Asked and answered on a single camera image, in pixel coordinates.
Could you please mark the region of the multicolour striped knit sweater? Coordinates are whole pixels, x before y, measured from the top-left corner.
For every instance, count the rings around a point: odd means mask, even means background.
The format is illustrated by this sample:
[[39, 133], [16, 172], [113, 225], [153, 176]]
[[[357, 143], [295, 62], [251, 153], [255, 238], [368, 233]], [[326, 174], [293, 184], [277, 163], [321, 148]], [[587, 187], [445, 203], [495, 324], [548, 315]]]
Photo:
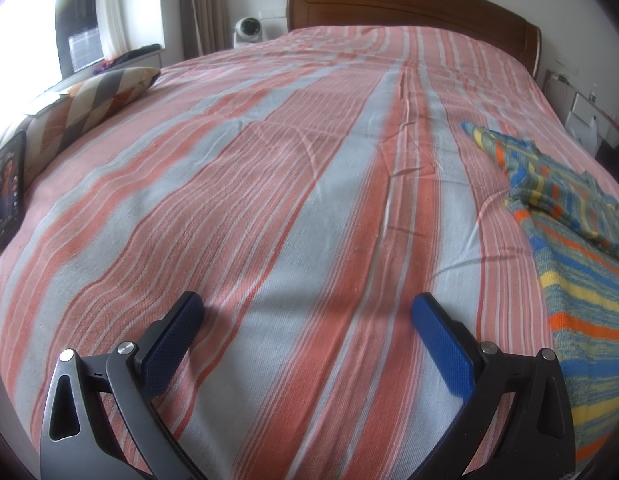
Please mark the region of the multicolour striped knit sweater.
[[619, 202], [531, 140], [462, 128], [509, 182], [505, 205], [532, 248], [583, 470], [619, 421]]

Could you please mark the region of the black smartphone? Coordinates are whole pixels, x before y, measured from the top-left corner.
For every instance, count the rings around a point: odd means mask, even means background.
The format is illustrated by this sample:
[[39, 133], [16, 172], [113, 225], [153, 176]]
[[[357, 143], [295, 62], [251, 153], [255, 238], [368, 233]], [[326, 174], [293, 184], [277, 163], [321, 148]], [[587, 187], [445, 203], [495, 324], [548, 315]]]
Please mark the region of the black smartphone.
[[14, 133], [0, 148], [0, 252], [6, 249], [20, 229], [25, 209], [24, 160], [26, 134]]

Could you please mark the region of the patterned diamond cushion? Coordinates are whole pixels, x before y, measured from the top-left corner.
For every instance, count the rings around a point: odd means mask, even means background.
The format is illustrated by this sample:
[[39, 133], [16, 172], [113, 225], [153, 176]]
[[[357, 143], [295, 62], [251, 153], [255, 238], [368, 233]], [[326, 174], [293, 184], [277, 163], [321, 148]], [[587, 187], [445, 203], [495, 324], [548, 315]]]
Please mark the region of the patterned diamond cushion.
[[154, 67], [112, 70], [74, 84], [58, 102], [27, 116], [16, 128], [26, 136], [24, 188], [70, 144], [143, 96], [158, 77]]

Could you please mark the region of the white desk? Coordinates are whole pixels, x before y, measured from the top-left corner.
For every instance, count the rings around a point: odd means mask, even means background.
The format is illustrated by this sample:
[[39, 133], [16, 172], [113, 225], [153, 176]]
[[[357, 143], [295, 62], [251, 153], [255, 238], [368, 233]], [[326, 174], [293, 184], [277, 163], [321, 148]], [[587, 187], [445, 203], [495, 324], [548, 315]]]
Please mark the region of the white desk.
[[619, 125], [564, 74], [546, 70], [543, 91], [567, 134], [590, 155], [596, 156], [603, 142], [619, 147]]

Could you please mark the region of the pink striped bed cover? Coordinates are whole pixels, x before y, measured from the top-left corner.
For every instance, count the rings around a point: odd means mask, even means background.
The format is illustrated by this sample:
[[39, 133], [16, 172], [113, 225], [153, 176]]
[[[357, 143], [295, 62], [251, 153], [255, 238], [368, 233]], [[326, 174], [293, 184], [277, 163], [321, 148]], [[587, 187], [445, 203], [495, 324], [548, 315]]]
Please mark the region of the pink striped bed cover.
[[555, 346], [508, 181], [465, 122], [619, 187], [498, 49], [299, 29], [169, 67], [34, 181], [0, 252], [0, 374], [32, 443], [59, 353], [111, 351], [186, 290], [205, 324], [158, 401], [212, 479], [402, 479], [460, 408], [409, 319]]

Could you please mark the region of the beige curtain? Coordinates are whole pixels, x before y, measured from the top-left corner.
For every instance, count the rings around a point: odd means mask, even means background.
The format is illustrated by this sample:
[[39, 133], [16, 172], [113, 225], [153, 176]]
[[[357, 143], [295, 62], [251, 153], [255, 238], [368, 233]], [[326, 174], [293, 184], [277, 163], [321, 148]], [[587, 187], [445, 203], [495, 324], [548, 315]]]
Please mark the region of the beige curtain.
[[180, 20], [186, 60], [231, 47], [228, 0], [180, 0]]

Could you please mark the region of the brown wooden headboard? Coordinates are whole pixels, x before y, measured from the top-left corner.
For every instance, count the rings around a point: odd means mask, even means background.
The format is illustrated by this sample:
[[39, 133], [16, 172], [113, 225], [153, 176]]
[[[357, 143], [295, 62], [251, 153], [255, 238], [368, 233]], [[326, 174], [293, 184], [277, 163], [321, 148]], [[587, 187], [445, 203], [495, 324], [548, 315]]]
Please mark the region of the brown wooden headboard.
[[487, 0], [286, 0], [286, 27], [429, 26], [459, 32], [508, 53], [533, 76], [541, 62], [541, 30]]

